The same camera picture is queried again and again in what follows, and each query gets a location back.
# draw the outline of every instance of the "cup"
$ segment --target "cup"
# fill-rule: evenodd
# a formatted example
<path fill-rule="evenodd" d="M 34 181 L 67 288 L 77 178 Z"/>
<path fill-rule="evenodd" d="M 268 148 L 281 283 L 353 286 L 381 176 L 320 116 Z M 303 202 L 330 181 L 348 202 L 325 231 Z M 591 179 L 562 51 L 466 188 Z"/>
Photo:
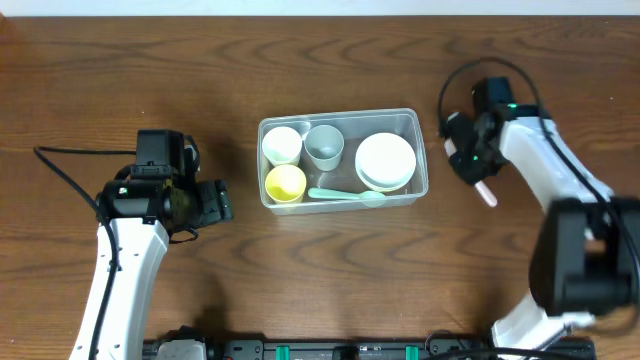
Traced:
<path fill-rule="evenodd" d="M 280 126 L 271 129 L 262 139 L 262 153 L 273 166 L 285 164 L 298 165 L 302 138 L 290 127 Z"/>
<path fill-rule="evenodd" d="M 276 204 L 293 204 L 302 202 L 307 178 L 304 172 L 294 165 L 281 165 L 273 168 L 265 179 L 267 195 Z"/>
<path fill-rule="evenodd" d="M 307 133 L 304 148 L 318 169 L 331 171 L 340 164 L 344 137 L 333 126 L 316 126 Z"/>

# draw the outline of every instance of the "yellow cup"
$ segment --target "yellow cup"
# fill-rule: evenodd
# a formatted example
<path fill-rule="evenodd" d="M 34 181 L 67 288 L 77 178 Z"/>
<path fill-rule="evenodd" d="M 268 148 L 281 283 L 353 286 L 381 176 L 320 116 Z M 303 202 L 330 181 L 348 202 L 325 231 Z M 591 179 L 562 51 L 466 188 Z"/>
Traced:
<path fill-rule="evenodd" d="M 280 165 L 267 174 L 265 188 L 276 204 L 300 203 L 307 188 L 307 178 L 297 166 Z"/>

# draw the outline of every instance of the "wooden table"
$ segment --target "wooden table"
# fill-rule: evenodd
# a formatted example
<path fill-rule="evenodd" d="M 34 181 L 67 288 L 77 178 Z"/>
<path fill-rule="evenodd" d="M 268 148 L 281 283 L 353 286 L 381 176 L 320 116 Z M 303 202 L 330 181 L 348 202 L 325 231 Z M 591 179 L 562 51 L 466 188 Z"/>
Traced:
<path fill-rule="evenodd" d="M 192 134 L 200 178 L 224 178 L 232 223 L 172 246 L 146 336 L 180 325 L 269 338 L 486 331 L 528 288 L 543 214 L 513 167 L 488 209 L 449 168 L 437 94 L 464 61 L 503 56 L 537 81 L 561 134 L 598 178 L 638 195 L 640 19 L 625 17 L 41 18 L 0 25 L 0 359 L 64 359 L 96 257 L 89 207 L 34 145 L 134 149 L 141 128 Z M 446 107 L 470 109 L 461 78 Z M 275 217 L 259 200 L 267 117 L 414 109 L 429 193 L 413 206 Z M 130 158 L 52 155 L 89 193 Z M 596 337 L 640 358 L 638 335 Z"/>

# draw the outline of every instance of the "white bowl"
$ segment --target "white bowl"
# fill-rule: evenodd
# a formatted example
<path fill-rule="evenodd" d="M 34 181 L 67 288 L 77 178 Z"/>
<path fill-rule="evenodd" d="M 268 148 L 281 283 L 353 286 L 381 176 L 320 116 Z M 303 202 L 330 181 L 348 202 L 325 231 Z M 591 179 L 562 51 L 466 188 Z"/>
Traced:
<path fill-rule="evenodd" d="M 406 185 L 416 170 L 416 154 L 402 137 L 379 133 L 366 138 L 356 151 L 356 173 L 375 191 L 394 191 Z"/>

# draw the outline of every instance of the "gray cup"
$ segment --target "gray cup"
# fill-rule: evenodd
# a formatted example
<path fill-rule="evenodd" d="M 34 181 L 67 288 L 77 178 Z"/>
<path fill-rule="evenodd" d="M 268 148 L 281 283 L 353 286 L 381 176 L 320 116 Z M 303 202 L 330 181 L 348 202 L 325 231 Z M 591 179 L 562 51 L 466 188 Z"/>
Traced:
<path fill-rule="evenodd" d="M 331 171 L 340 164 L 344 137 L 333 126 L 316 126 L 307 133 L 304 148 L 318 169 Z"/>

